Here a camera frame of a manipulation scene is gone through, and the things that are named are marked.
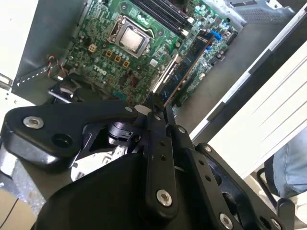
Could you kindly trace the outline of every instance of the jeans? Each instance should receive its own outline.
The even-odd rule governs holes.
[[[275,153],[273,170],[280,197],[307,191],[307,128]]]

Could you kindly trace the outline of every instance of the cable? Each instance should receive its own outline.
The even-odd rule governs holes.
[[[12,211],[13,211],[15,205],[17,204],[17,201],[18,201],[18,200],[19,200],[19,199],[17,198],[16,201],[15,201],[15,203],[13,204],[13,206],[12,206],[10,212],[8,213],[7,217],[5,218],[4,222],[1,224],[0,229],[2,229],[3,225],[4,225],[5,222],[8,220],[8,218],[9,218],[10,214],[12,213]]]
[[[47,65],[47,73],[48,73],[48,77],[50,77],[50,69],[51,69],[51,60],[54,60],[56,61],[57,65],[60,67],[60,69],[63,71],[63,73],[65,73],[67,75],[67,70],[64,69],[62,67],[62,65],[59,63],[59,61],[56,59],[55,56],[51,55],[49,58],[48,58],[49,62],[48,62],[48,65]]]

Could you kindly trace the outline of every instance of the blue connector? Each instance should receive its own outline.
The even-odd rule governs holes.
[[[220,41],[220,40],[222,39],[222,36],[221,36],[218,32],[212,30],[211,33],[214,34],[214,38],[215,38],[217,41]]]

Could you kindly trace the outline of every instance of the screw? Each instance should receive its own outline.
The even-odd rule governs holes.
[[[153,116],[154,116],[155,119],[157,119],[158,121],[161,121],[161,118],[160,118],[158,115],[154,114]]]
[[[207,152],[211,152],[211,148],[210,148],[209,146],[205,145],[203,148],[204,148]]]
[[[186,131],[184,130],[184,128],[183,128],[183,127],[179,127],[178,129],[179,129],[179,131],[180,131],[180,132],[182,132],[182,133],[186,133]]]
[[[225,228],[227,228],[229,230],[231,230],[233,228],[232,222],[226,214],[224,214],[224,213],[220,214],[220,221],[225,226]]]
[[[130,107],[126,106],[125,109],[128,111],[128,112],[132,112],[133,109],[131,109]]]
[[[29,128],[40,129],[44,126],[44,121],[36,116],[27,116],[24,119],[24,125]]]
[[[275,220],[275,219],[271,219],[271,221],[273,222],[273,224],[279,229],[282,230],[282,227],[280,226],[280,224]]]
[[[165,207],[169,207],[172,204],[172,197],[171,195],[165,191],[164,189],[160,189],[157,194],[157,199],[160,202],[161,205]]]

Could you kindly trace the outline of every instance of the capacitor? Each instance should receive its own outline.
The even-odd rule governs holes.
[[[195,6],[195,12],[200,11],[201,7],[200,6]]]

